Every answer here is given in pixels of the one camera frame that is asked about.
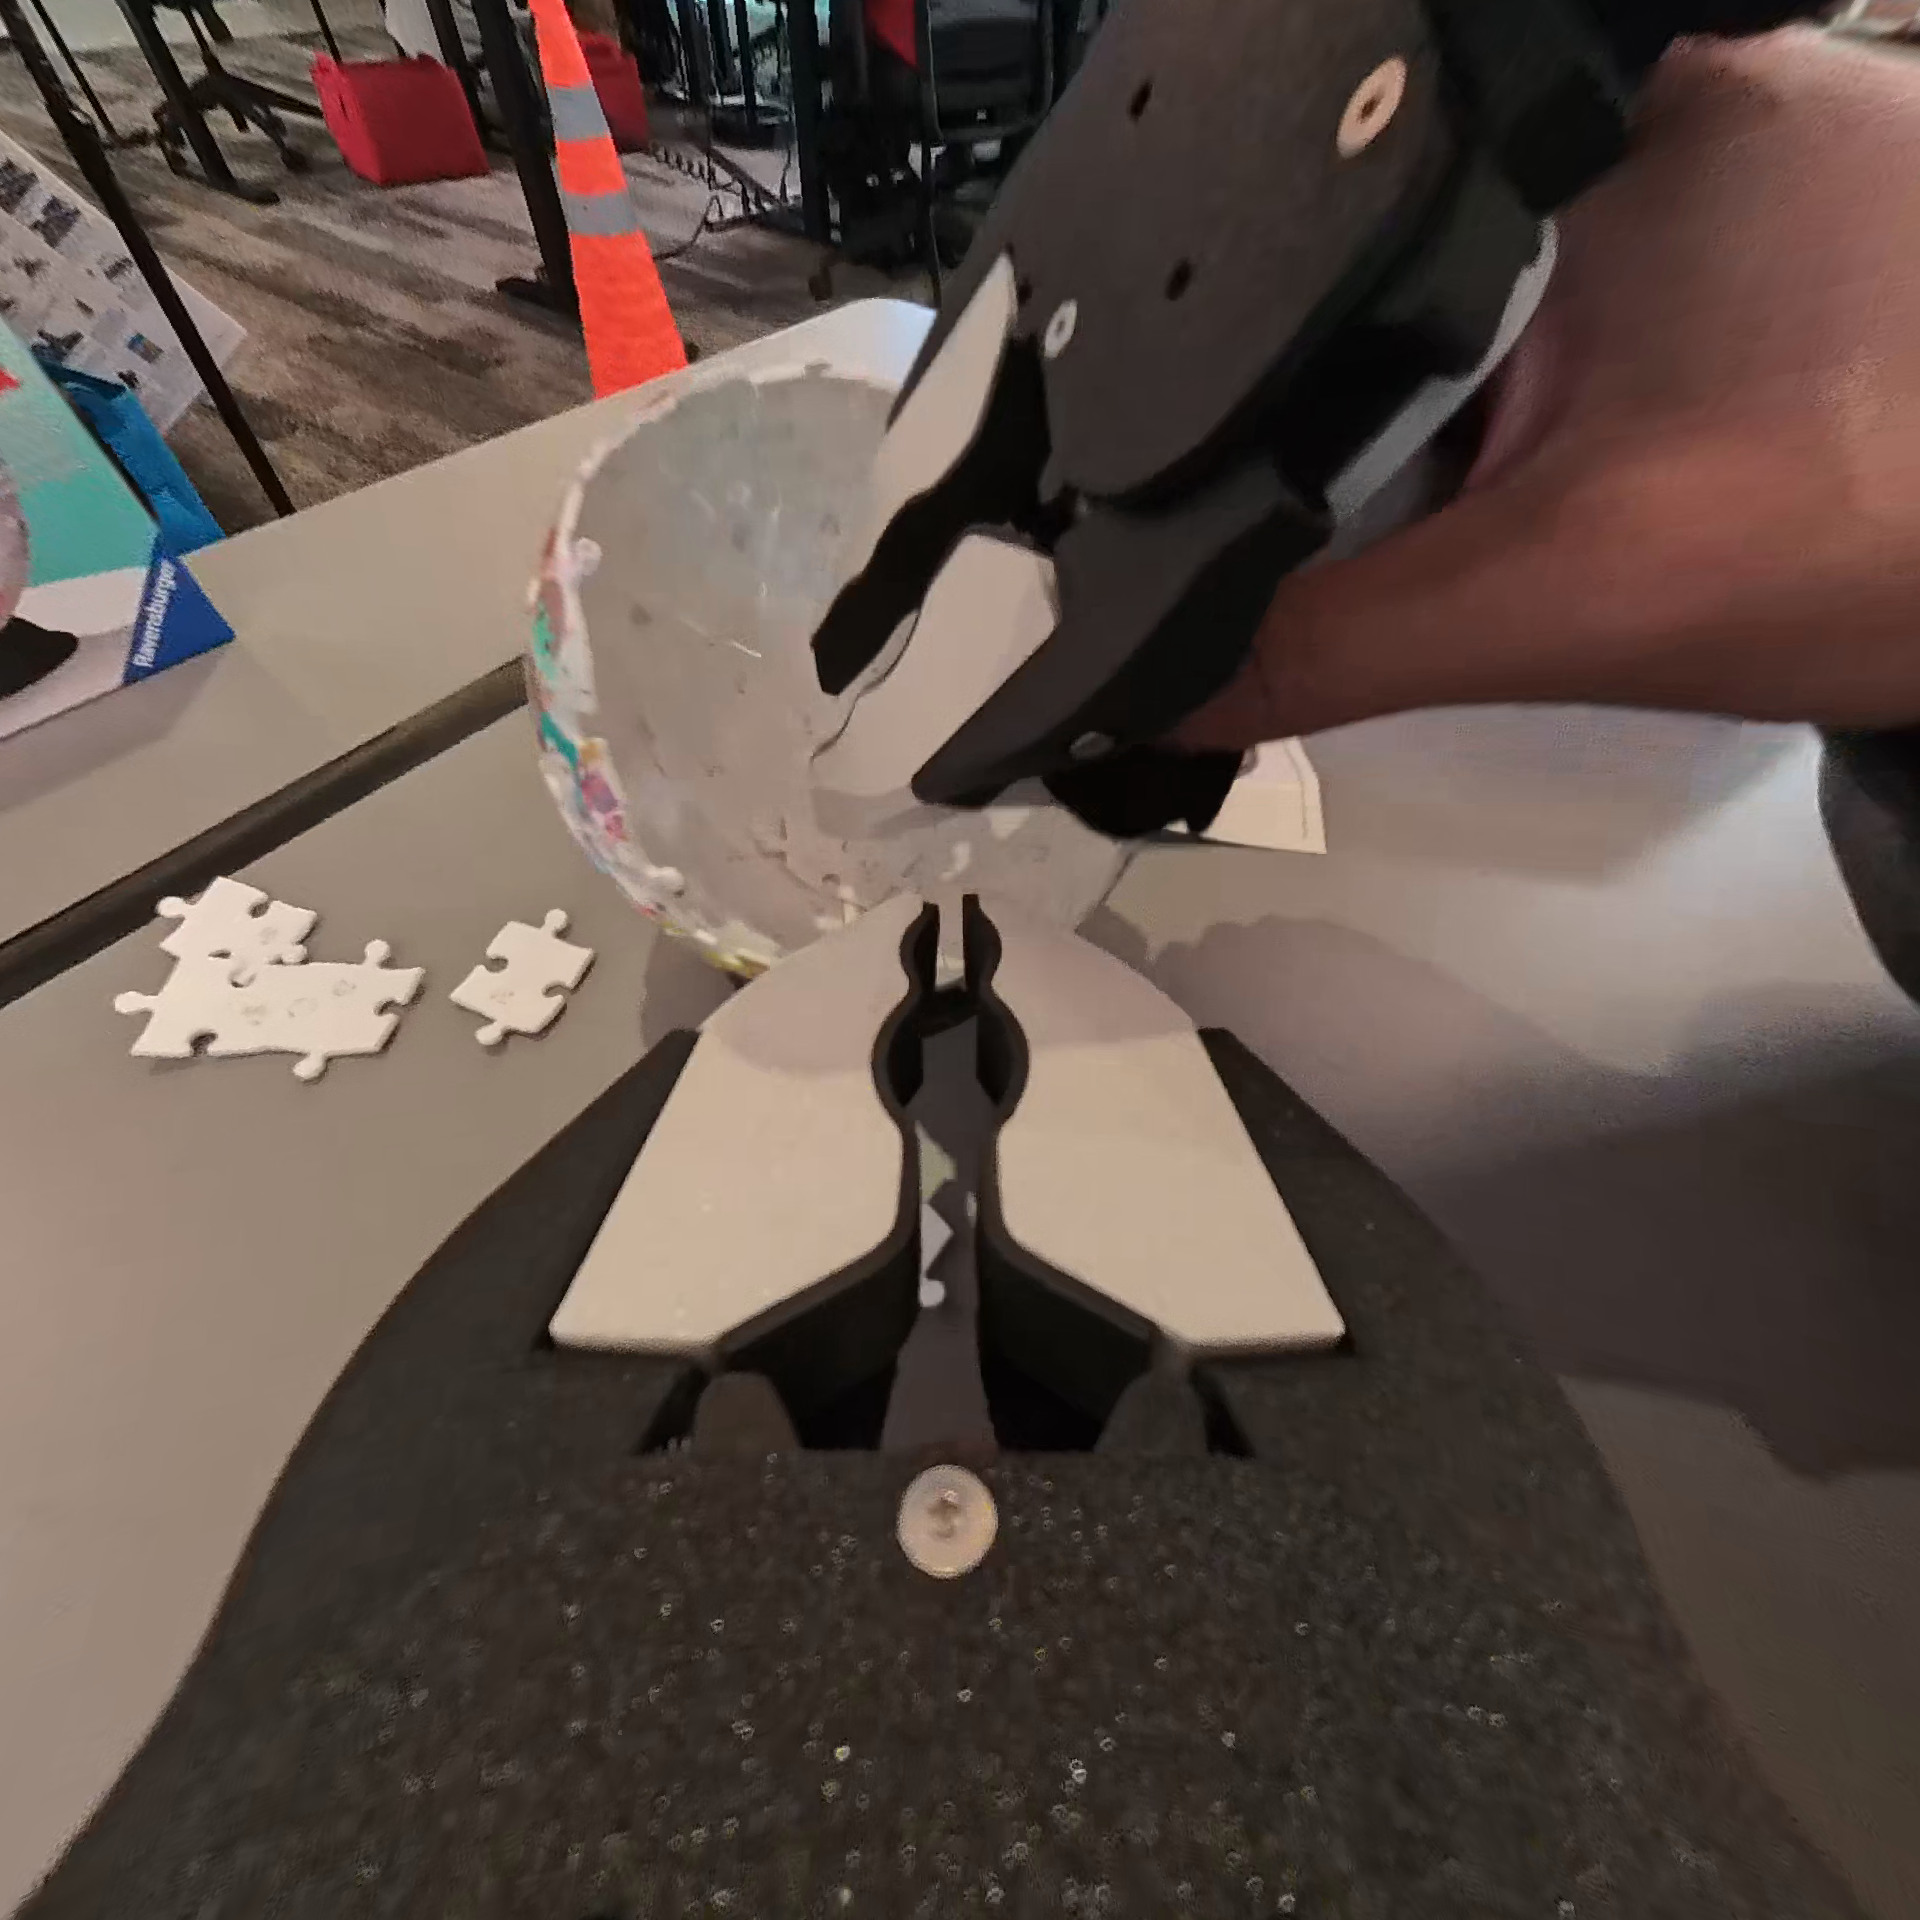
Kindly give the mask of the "person's right hand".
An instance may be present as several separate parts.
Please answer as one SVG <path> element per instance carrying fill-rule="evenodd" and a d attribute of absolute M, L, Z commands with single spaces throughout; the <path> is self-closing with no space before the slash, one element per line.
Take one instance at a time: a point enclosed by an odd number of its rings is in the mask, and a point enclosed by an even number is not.
<path fill-rule="evenodd" d="M 1176 741 L 1428 708 L 1918 713 L 1918 74 L 1678 44 L 1440 511 L 1282 582 Z"/>

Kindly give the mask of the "black metal rack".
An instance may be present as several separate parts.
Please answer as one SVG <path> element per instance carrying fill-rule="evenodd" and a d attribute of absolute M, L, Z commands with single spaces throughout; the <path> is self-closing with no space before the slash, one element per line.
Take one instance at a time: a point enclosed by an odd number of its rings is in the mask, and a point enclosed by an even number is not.
<path fill-rule="evenodd" d="M 233 394 L 227 373 L 209 347 L 194 312 L 186 300 L 181 300 L 180 286 L 158 253 L 152 235 L 148 234 L 135 205 L 132 204 L 132 198 L 128 196 L 107 158 L 103 138 L 94 117 L 82 111 L 72 89 L 60 80 L 56 62 L 45 54 L 45 47 L 30 22 L 26 4 L 3 1 L 1 20 L 3 38 L 12 44 L 14 54 L 27 72 L 41 100 L 45 115 L 60 136 L 60 143 L 72 158 L 85 188 L 97 199 L 101 211 L 115 229 L 123 251 L 128 251 L 137 275 L 152 293 L 177 347 L 197 373 L 203 395 L 209 400 L 216 415 L 220 418 L 227 439 L 250 468 L 251 480 L 264 494 L 271 511 L 278 518 L 293 516 L 295 502 L 292 494 L 287 492 L 273 460 L 259 439 L 251 418 L 241 405 L 241 400 Z"/>

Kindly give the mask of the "orange traffic cone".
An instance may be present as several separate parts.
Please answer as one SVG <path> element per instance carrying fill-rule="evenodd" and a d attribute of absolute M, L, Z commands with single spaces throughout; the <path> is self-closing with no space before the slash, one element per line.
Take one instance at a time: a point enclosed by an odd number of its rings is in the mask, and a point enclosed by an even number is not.
<path fill-rule="evenodd" d="M 554 180 L 596 398 L 682 372 L 687 354 L 563 1 L 529 4 Z"/>

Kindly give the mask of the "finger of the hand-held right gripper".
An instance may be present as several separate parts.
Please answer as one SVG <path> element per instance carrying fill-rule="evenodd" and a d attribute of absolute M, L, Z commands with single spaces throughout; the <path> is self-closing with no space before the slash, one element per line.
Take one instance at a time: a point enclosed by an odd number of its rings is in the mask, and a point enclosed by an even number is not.
<path fill-rule="evenodd" d="M 1043 550 L 1043 358 L 1018 330 L 1013 263 L 997 255 L 882 429 L 838 583 L 810 649 L 841 700 L 970 532 Z"/>
<path fill-rule="evenodd" d="M 823 818 L 886 818 L 912 782 L 1052 636 L 1058 571 L 1039 548 L 970 532 L 841 697 L 810 758 Z"/>

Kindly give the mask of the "printed instruction sign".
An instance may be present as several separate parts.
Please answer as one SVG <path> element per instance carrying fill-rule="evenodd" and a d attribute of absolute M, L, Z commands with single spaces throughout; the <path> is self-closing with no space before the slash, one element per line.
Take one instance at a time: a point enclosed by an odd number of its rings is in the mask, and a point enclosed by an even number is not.
<path fill-rule="evenodd" d="M 1 140 L 1 315 L 41 360 L 133 394 L 162 435 L 208 395 L 119 229 L 20 141 Z"/>

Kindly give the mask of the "strip of joined puzzle pieces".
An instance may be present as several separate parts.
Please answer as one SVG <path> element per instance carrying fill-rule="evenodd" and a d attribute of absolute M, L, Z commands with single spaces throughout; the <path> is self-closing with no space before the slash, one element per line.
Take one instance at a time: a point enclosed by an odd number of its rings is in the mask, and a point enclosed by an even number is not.
<path fill-rule="evenodd" d="M 335 1060 L 383 1052 L 422 984 L 422 967 L 391 965 L 387 941 L 372 939 L 355 962 L 269 964 L 247 977 L 221 956 L 180 957 L 158 989 L 119 991 L 112 1009 L 141 1019 L 133 1057 L 281 1053 L 311 1084 Z"/>

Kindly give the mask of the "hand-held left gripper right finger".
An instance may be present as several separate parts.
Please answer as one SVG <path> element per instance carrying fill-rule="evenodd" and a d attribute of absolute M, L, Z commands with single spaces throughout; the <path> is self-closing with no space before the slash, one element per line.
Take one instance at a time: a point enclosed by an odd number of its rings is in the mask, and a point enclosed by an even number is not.
<path fill-rule="evenodd" d="M 1345 1322 L 1201 1030 L 1139 971 L 964 899 L 991 1107 L 980 1356 L 1105 1430 L 1154 1373 L 1335 1352 Z"/>

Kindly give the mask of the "red plastic bin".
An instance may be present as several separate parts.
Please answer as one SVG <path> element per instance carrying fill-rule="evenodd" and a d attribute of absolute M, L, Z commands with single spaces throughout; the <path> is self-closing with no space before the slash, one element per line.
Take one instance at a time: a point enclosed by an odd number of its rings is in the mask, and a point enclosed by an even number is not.
<path fill-rule="evenodd" d="M 309 59 L 319 115 L 348 169 L 374 186 L 476 180 L 489 172 L 467 93 L 439 59 Z"/>

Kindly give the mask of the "person's right forearm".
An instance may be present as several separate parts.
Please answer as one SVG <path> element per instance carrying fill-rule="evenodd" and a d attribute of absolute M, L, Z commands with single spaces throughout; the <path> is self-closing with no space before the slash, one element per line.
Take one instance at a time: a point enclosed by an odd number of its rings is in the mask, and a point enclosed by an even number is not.
<path fill-rule="evenodd" d="M 1891 984 L 1918 1002 L 1918 725 L 1822 730 L 1817 810 L 1835 874 Z"/>

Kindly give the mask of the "colourful puzzle box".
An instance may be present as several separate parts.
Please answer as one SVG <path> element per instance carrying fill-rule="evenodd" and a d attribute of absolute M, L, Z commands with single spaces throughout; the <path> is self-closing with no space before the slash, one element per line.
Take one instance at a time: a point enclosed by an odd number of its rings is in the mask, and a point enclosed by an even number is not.
<path fill-rule="evenodd" d="M 233 629 L 10 328 L 1 343 L 1 738 L 226 647 Z"/>

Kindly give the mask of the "puzzle instruction sheet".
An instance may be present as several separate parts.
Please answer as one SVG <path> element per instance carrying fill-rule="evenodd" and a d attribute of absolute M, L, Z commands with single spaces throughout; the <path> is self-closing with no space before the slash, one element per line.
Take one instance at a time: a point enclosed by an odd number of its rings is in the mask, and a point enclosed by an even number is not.
<path fill-rule="evenodd" d="M 1248 851 L 1323 855 L 1323 796 L 1301 738 L 1285 735 L 1248 748 L 1199 840 Z"/>

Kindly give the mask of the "red fabric bag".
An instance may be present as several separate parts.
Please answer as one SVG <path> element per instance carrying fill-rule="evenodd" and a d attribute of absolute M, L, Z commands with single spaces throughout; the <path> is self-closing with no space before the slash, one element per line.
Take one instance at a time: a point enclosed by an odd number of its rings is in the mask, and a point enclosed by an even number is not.
<path fill-rule="evenodd" d="M 621 154 L 646 150 L 651 117 L 634 54 L 614 34 L 596 30 L 580 30 L 580 45 L 614 147 Z"/>

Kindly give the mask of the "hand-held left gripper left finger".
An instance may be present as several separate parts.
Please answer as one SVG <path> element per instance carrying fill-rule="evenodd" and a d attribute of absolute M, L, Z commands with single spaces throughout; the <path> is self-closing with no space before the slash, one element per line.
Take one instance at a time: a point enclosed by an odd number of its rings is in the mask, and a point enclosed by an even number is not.
<path fill-rule="evenodd" d="M 793 1428 L 887 1378 L 920 1311 L 908 1103 L 939 908 L 887 899 L 697 1030 L 547 1339 L 765 1379 Z"/>

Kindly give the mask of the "colourful puzzle ball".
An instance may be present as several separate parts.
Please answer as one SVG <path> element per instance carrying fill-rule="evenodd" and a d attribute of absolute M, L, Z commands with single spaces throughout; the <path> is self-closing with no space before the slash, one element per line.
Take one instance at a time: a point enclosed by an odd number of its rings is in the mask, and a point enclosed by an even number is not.
<path fill-rule="evenodd" d="M 1131 851 L 1036 799 L 823 826 L 828 609 L 898 384 L 787 360 L 647 401 L 568 486 L 529 593 L 539 777 L 587 861 L 737 979 L 905 893 L 1078 927 Z"/>

